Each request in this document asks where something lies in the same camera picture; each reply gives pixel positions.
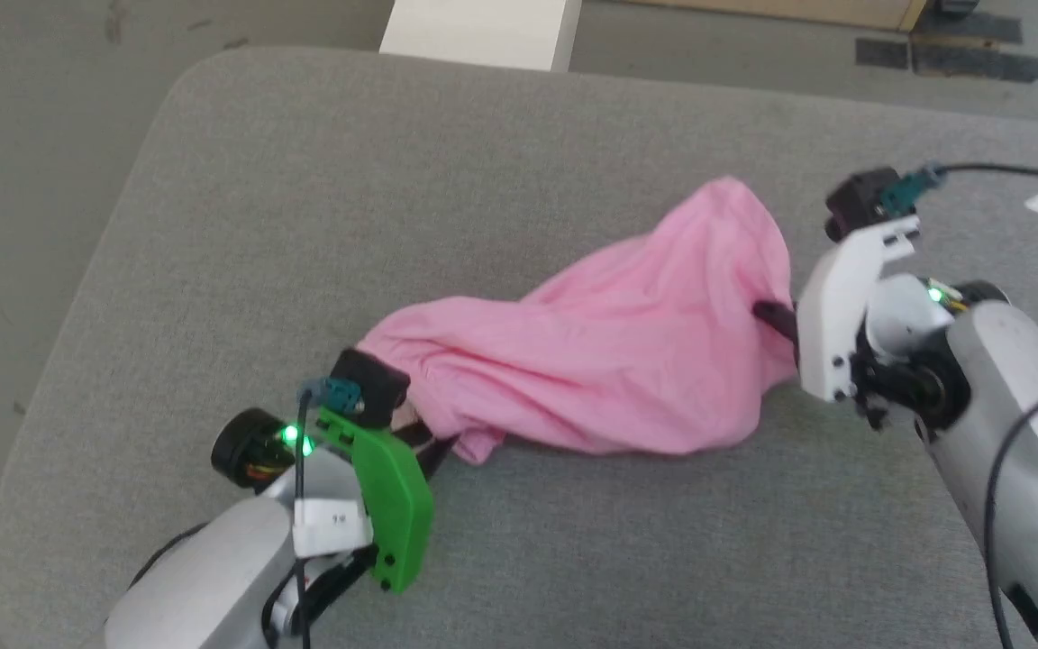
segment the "gray table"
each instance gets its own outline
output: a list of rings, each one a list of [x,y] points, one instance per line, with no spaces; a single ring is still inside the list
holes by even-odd
[[[374,54],[211,58],[161,108],[5,469],[3,640],[98,628],[152,550],[243,497],[208,465],[222,423],[290,413],[384,314],[518,298],[720,174],[775,214],[798,287],[828,189],[931,159],[1038,164],[1038,125]],[[1038,314],[1035,190],[953,182],[907,267],[988,276]],[[995,646],[976,548],[909,425],[876,434],[792,386],[733,451],[509,442],[434,488],[420,580],[359,584],[319,646]]]

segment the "pink cloth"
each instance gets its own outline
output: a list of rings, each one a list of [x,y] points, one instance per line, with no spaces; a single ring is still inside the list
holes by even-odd
[[[730,447],[795,373],[750,316],[790,298],[787,246],[734,178],[648,235],[613,243],[519,303],[453,297],[391,314],[359,344],[411,375],[408,399],[472,463],[514,433],[591,454]]]

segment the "cable connector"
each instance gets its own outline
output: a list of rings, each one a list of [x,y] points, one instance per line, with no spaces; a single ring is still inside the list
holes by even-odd
[[[930,163],[894,182],[878,196],[878,205],[890,218],[901,218],[916,214],[916,201],[928,190],[939,188],[947,181],[947,172],[940,171],[938,164]]]
[[[827,196],[831,217],[823,227],[824,233],[832,242],[840,243],[856,229],[895,218],[883,207],[883,196],[905,182],[889,166],[852,174]]]
[[[362,391],[358,389],[358,383],[349,379],[308,379],[299,386],[299,398],[306,393],[310,394],[308,407],[326,407],[338,414],[360,414],[363,411]]]
[[[375,541],[372,520],[358,502],[324,497],[296,501],[291,535],[300,559],[356,550]]]

